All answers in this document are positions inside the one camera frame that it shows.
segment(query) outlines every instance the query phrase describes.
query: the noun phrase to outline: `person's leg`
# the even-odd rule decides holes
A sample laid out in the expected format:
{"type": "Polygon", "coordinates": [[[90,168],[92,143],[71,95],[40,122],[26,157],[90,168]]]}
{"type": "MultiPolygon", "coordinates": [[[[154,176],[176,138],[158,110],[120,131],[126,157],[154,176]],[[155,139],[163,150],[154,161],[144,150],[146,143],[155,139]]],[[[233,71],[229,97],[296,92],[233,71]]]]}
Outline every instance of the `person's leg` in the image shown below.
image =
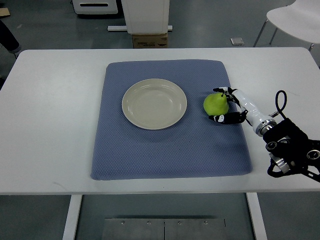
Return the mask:
{"type": "Polygon", "coordinates": [[[21,46],[7,26],[0,20],[0,44],[16,57],[21,51],[21,46]]]}

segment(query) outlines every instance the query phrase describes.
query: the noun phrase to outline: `table leg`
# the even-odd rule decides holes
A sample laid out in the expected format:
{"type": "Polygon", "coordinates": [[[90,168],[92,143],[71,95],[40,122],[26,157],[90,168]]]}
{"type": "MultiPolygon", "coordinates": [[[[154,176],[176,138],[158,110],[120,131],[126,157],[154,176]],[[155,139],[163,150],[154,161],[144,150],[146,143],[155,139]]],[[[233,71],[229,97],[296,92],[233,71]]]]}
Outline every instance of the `table leg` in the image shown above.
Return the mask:
{"type": "Polygon", "coordinates": [[[62,240],[74,240],[77,231],[82,195],[71,195],[62,240]]]}
{"type": "Polygon", "coordinates": [[[253,232],[256,240],[267,240],[264,220],[260,209],[258,195],[256,192],[247,192],[246,199],[251,215],[253,232]]]}

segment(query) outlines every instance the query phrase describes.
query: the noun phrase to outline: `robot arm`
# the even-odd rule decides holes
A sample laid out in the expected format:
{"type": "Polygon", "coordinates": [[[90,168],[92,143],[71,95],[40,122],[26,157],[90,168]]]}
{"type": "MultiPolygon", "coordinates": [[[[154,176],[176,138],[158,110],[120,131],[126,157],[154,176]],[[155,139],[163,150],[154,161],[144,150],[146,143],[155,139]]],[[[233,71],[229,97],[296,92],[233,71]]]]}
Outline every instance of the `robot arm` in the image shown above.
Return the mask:
{"type": "Polygon", "coordinates": [[[270,155],[270,167],[267,173],[279,178],[293,174],[303,174],[320,183],[320,174],[308,170],[314,166],[320,172],[320,141],[311,140],[300,130],[282,110],[286,106],[287,95],[284,91],[276,94],[277,111],[265,115],[256,105],[239,89],[219,87],[215,92],[224,93],[229,102],[236,103],[242,112],[230,112],[224,115],[212,115],[209,119],[220,124],[239,124],[245,120],[252,126],[253,131],[266,142],[266,150],[270,155]],[[278,106],[278,96],[284,94],[284,105],[278,106]],[[274,117],[280,114],[284,119],[279,124],[274,117]]]}

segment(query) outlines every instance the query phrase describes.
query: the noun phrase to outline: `plate rim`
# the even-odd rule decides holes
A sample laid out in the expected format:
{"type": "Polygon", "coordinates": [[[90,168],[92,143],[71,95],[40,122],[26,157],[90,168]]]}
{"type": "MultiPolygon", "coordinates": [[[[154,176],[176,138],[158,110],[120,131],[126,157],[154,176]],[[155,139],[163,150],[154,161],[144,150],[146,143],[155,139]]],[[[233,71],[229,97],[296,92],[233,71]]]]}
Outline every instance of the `plate rim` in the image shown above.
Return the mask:
{"type": "Polygon", "coordinates": [[[124,95],[123,95],[123,97],[122,97],[121,106],[122,106],[122,112],[123,112],[124,116],[125,116],[126,119],[127,119],[130,123],[132,123],[133,125],[141,128],[141,129],[145,129],[145,130],[161,130],[161,129],[166,129],[166,128],[168,128],[168,127],[171,127],[172,125],[176,124],[177,122],[179,122],[179,121],[181,120],[181,118],[182,118],[182,117],[185,115],[185,113],[186,113],[186,110],[187,110],[187,107],[188,107],[188,100],[187,100],[187,96],[186,96],[185,92],[184,92],[184,91],[182,90],[182,88],[181,88],[180,86],[178,86],[176,83],[174,83],[174,82],[172,82],[172,81],[169,81],[169,80],[167,80],[167,79],[163,79],[163,78],[148,78],[148,79],[144,79],[144,80],[141,80],[141,81],[136,82],[135,84],[133,84],[132,86],[130,86],[130,87],[125,91],[125,93],[124,93],[124,95]],[[185,108],[181,111],[181,116],[180,116],[176,121],[173,121],[172,123],[170,123],[170,124],[168,124],[168,125],[166,125],[166,126],[162,126],[162,127],[157,127],[157,128],[155,128],[155,127],[146,127],[146,126],[143,126],[143,125],[141,125],[141,124],[136,124],[136,123],[134,123],[134,122],[131,121],[131,119],[127,116],[126,111],[125,111],[125,109],[124,109],[124,106],[125,106],[124,101],[125,101],[126,95],[128,95],[128,92],[129,92],[131,89],[133,89],[136,85],[141,84],[142,82],[147,82],[147,81],[151,81],[151,80],[161,80],[161,81],[163,81],[163,82],[167,82],[167,83],[169,82],[171,85],[176,86],[176,87],[178,88],[178,90],[181,91],[182,96],[183,96],[183,100],[185,100],[185,108]]]}

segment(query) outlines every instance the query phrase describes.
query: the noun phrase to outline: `white chair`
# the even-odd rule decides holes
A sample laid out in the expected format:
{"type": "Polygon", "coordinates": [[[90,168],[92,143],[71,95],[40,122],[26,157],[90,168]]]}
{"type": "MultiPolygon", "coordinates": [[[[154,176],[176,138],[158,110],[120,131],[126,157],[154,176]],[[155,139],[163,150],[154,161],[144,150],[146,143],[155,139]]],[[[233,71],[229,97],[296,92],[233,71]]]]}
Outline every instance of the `white chair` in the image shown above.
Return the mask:
{"type": "Polygon", "coordinates": [[[270,45],[278,29],[297,39],[311,43],[309,51],[314,44],[320,44],[320,0],[296,0],[291,5],[269,11],[266,17],[267,20],[264,22],[253,47],[257,45],[268,21],[276,27],[270,45]]]}

